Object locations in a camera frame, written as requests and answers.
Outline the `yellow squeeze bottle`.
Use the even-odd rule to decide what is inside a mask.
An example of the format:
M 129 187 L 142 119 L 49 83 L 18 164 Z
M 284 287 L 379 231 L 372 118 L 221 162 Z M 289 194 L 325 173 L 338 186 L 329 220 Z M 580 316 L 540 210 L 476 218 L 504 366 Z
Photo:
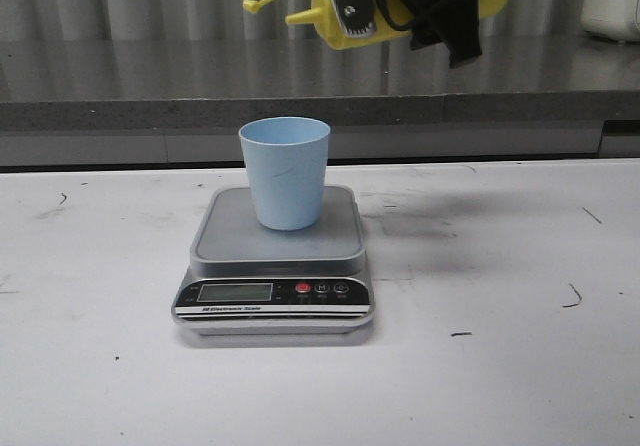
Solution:
M 277 0 L 244 0 L 243 8 L 252 14 Z M 478 0 L 479 22 L 497 14 L 508 0 Z M 341 30 L 331 0 L 310 0 L 309 6 L 286 16 L 289 26 L 311 25 L 334 50 L 346 50 L 408 37 L 416 23 L 410 0 L 374 0 L 376 32 L 368 38 L 349 38 Z

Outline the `light blue plastic cup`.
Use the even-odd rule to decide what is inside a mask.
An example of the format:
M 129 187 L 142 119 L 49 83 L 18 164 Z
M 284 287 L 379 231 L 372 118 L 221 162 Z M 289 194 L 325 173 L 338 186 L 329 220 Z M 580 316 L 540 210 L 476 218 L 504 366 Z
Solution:
M 239 139 L 259 222 L 274 230 L 313 225 L 321 215 L 331 128 L 305 117 L 241 127 Z

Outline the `silver digital kitchen scale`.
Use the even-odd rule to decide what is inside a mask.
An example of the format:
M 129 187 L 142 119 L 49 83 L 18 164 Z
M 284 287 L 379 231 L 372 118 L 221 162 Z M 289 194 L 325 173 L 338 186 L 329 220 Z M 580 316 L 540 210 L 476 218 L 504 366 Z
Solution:
M 190 249 L 174 321 L 200 335 L 348 334 L 368 326 L 375 299 L 353 192 L 324 190 L 313 225 L 259 223 L 246 187 L 217 191 Z

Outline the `white appliance in background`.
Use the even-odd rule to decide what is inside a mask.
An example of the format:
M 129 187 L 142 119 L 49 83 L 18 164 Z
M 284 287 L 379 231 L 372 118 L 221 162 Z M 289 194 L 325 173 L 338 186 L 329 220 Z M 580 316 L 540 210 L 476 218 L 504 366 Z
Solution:
M 638 42 L 639 0 L 584 0 L 580 23 L 594 36 Z

